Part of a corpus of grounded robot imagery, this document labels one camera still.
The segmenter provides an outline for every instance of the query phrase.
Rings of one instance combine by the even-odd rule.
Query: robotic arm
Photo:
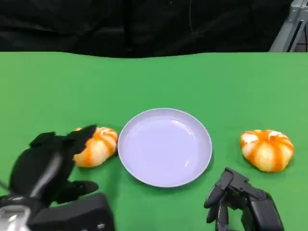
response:
[[[206,222],[216,220],[216,231],[228,228],[228,207],[243,211],[241,222],[246,231],[284,231],[271,195],[248,183],[249,179],[226,168],[210,191],[204,207],[209,208]]]
[[[38,135],[18,157],[9,182],[9,195],[0,197],[1,231],[114,231],[111,209],[92,181],[68,180],[73,155],[85,148],[96,126],[67,136]],[[50,207],[56,201],[65,205]]]

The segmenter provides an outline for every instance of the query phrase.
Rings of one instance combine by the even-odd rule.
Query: plastic pumpkin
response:
[[[244,158],[264,172],[284,170],[294,155],[290,139],[274,130],[246,131],[241,135]]]
[[[79,167],[96,167],[102,164],[116,152],[116,143],[116,131],[111,128],[96,128],[92,138],[86,142],[86,148],[74,155],[75,164]]]

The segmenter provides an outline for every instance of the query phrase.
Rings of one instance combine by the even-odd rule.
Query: black curtain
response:
[[[0,0],[0,51],[268,51],[292,0]]]

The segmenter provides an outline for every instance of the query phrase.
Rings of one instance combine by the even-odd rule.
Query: plate rim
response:
[[[123,134],[123,131],[125,130],[125,128],[137,117],[145,114],[145,113],[148,113],[150,111],[157,111],[157,110],[170,110],[170,111],[176,111],[176,112],[180,112],[180,113],[184,113],[188,116],[190,116],[192,119],[196,120],[200,125],[201,127],[205,130],[208,138],[209,138],[209,144],[210,144],[210,158],[208,159],[207,163],[205,164],[205,166],[202,168],[202,170],[192,179],[192,180],[188,180],[184,183],[181,183],[181,184],[175,184],[175,185],[172,185],[172,186],[164,186],[164,185],[155,185],[155,184],[152,184],[152,183],[149,183],[147,182],[146,180],[142,180],[140,179],[139,177],[135,176],[131,171],[130,169],[125,165],[125,162],[122,160],[121,158],[121,154],[120,154],[120,151],[119,151],[119,143],[121,142],[121,138],[122,138],[122,134]],[[125,125],[124,127],[122,128],[121,132],[120,132],[120,135],[119,135],[119,138],[118,138],[118,142],[117,142],[117,147],[118,147],[118,156],[119,156],[119,159],[122,163],[122,165],[124,166],[124,168],[130,173],[130,175],[132,175],[134,178],[136,178],[137,180],[147,184],[147,185],[151,185],[151,186],[154,186],[154,187],[159,187],[159,188],[175,188],[175,187],[179,187],[179,186],[183,186],[183,185],[186,185],[186,184],[189,184],[191,182],[193,182],[194,180],[196,180],[199,176],[202,175],[202,173],[204,173],[204,171],[207,169],[208,165],[210,164],[211,162],[211,159],[212,159],[212,152],[213,152],[213,145],[212,145],[212,139],[211,139],[211,136],[210,134],[208,133],[206,127],[194,116],[192,116],[191,114],[187,113],[187,112],[184,112],[182,110],[179,110],[179,109],[175,109],[175,108],[167,108],[167,107],[161,107],[161,108],[153,108],[153,109],[149,109],[149,110],[146,110],[146,111],[143,111],[143,112],[140,112],[138,113],[137,115],[135,115],[133,118],[131,118]]]

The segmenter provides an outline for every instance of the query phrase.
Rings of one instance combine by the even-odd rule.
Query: green table surface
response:
[[[119,231],[212,231],[203,203],[224,167],[273,196],[285,230],[307,219],[308,56],[305,53],[197,54],[110,59],[68,53],[0,53],[0,178],[39,133],[66,134],[90,124],[120,132],[130,118],[157,107],[177,108],[208,129],[213,159],[194,182],[173,189],[134,179],[115,156],[71,179],[93,180],[107,195]],[[295,155],[280,173],[262,173],[242,157],[245,130],[275,129]],[[230,226],[243,230],[240,211]]]

